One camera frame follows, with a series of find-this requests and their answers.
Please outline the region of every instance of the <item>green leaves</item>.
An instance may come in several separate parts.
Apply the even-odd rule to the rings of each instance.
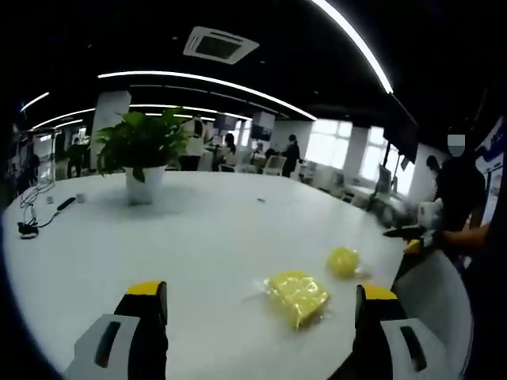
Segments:
[[[160,117],[129,112],[115,127],[97,133],[95,143],[103,144],[97,156],[100,174],[114,173],[122,168],[134,168],[133,176],[144,182],[142,168],[158,167],[185,152],[188,137],[174,116],[177,108],[164,111]]]
[[[146,118],[147,116],[141,112],[129,112],[124,115],[125,122],[133,127],[142,125]]]

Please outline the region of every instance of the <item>black cable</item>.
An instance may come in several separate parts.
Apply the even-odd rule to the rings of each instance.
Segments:
[[[53,216],[45,223],[43,224],[42,226],[39,226],[39,225],[35,225],[37,228],[44,228],[45,226],[47,226],[49,223],[51,223],[53,221],[53,219],[55,218],[56,215],[58,215],[59,212],[57,211],[56,213],[53,214]]]

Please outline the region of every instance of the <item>air conditioning vent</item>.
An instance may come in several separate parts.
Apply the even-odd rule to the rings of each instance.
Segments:
[[[185,45],[184,55],[234,65],[259,44],[220,30],[196,26]]]

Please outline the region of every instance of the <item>ceiling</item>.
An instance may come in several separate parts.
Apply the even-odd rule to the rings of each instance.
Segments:
[[[395,96],[417,121],[421,141],[442,146],[448,127],[474,119],[479,109],[478,134],[492,127],[505,84],[498,9],[487,2],[457,7],[449,0],[329,2],[379,60]],[[21,129],[92,108],[101,91],[114,89],[129,89],[137,104],[245,115],[265,107],[279,112],[279,118],[306,119],[262,97],[213,83],[161,76],[97,79],[98,74],[122,70],[218,78],[267,93],[318,118],[382,126],[410,122],[352,41],[309,0],[88,0],[30,5],[30,11],[19,9],[13,17],[22,21],[9,44],[11,111]],[[182,52],[195,26],[233,33],[260,47],[235,65],[188,57]],[[46,91],[50,96],[25,114],[17,112]]]

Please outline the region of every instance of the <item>white table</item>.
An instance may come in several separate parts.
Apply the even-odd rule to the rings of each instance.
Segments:
[[[40,222],[77,192],[40,236],[22,241],[18,201],[5,213],[6,265],[40,349],[60,371],[76,340],[116,308],[133,284],[168,284],[167,378],[327,379],[352,351],[357,280],[325,270],[332,248],[357,249],[390,287],[401,239],[381,235],[374,217],[283,177],[167,172],[164,201],[127,207],[124,175],[63,180],[43,195]],[[302,269],[330,292],[329,316],[294,332],[266,308],[259,284]]]

